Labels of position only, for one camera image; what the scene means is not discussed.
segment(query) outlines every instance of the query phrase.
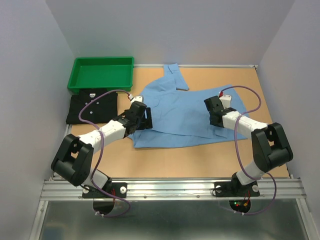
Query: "gray floor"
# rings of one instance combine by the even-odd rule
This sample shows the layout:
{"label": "gray floor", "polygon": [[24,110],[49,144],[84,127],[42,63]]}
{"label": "gray floor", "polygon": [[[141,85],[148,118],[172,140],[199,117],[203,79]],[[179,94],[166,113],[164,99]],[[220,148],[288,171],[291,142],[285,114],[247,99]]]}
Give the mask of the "gray floor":
{"label": "gray floor", "polygon": [[[270,200],[253,200],[251,212]],[[227,201],[220,203],[228,206]],[[118,204],[119,211],[125,205]],[[94,215],[90,201],[50,202],[42,240],[307,240],[295,199],[276,200],[265,213],[241,216],[217,201],[133,202],[119,218]]]}

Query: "black fabric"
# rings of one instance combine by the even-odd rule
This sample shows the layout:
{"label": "black fabric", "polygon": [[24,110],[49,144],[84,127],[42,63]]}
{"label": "black fabric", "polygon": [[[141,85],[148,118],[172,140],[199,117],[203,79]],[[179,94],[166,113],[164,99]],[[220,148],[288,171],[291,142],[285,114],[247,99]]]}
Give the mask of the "black fabric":
{"label": "black fabric", "polygon": [[[66,124],[83,124],[83,122],[79,120],[79,113],[81,109],[86,105],[86,103],[90,103],[91,100],[96,99],[98,96],[106,92],[106,89],[101,88],[81,89],[78,95],[72,95],[69,113],[65,121]],[[117,98],[118,94],[116,92],[103,96],[84,110],[81,117],[95,124],[108,123],[112,118],[118,115]]]}

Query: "wooden table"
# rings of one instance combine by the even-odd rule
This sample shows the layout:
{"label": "wooden table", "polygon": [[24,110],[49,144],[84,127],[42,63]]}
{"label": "wooden table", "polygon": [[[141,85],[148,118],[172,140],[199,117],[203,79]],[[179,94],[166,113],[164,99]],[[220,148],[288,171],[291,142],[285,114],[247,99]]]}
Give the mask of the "wooden table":
{"label": "wooden table", "polygon": [[[271,123],[269,110],[254,68],[180,68],[190,87],[190,91],[216,88],[227,84],[245,85],[258,92],[262,106],[250,117]],[[163,77],[162,68],[134,68],[132,95],[141,93],[150,82]],[[236,89],[247,110],[258,105],[257,97],[246,89]],[[130,107],[124,93],[118,94],[118,113]],[[90,125],[74,125],[71,133],[75,136],[88,133],[94,128]],[[250,139],[239,140],[243,165],[253,159]],[[97,163],[99,152],[93,156],[93,166]],[[240,170],[233,141],[212,143],[183,148],[133,148],[129,138],[118,140],[104,148],[100,171],[113,178],[209,178],[231,177]],[[271,171],[275,177],[289,177],[285,165]]]}

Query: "gray wall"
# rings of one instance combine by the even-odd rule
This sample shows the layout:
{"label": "gray wall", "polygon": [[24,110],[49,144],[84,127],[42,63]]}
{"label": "gray wall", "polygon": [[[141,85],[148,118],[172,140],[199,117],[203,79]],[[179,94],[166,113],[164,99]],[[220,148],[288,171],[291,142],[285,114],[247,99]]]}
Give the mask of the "gray wall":
{"label": "gray wall", "polygon": [[258,66],[270,114],[281,123],[320,230],[320,1],[296,0]]}
{"label": "gray wall", "polygon": [[76,57],[258,64],[294,0],[46,0]]}
{"label": "gray wall", "polygon": [[0,238],[29,238],[74,56],[43,0],[0,1]]}

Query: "green tray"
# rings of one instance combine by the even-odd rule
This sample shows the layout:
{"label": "green tray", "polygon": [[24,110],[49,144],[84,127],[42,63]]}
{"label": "green tray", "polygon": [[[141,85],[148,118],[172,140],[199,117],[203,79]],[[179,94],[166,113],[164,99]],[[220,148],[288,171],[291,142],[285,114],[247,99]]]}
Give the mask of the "green tray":
{"label": "green tray", "polygon": [[70,75],[68,89],[123,89],[130,91],[134,71],[134,58],[127,57],[78,57]]}

